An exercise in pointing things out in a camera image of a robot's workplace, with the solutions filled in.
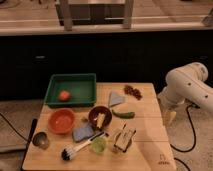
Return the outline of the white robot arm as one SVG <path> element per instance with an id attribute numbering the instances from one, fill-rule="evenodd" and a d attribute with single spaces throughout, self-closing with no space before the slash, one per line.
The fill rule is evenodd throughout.
<path id="1" fill-rule="evenodd" d="M 213 114 L 213 88 L 205 84 L 207 78 L 208 70 L 199 62 L 172 69 L 167 73 L 166 86 L 157 95 L 165 126 L 174 120 L 175 108 L 186 99 Z"/>

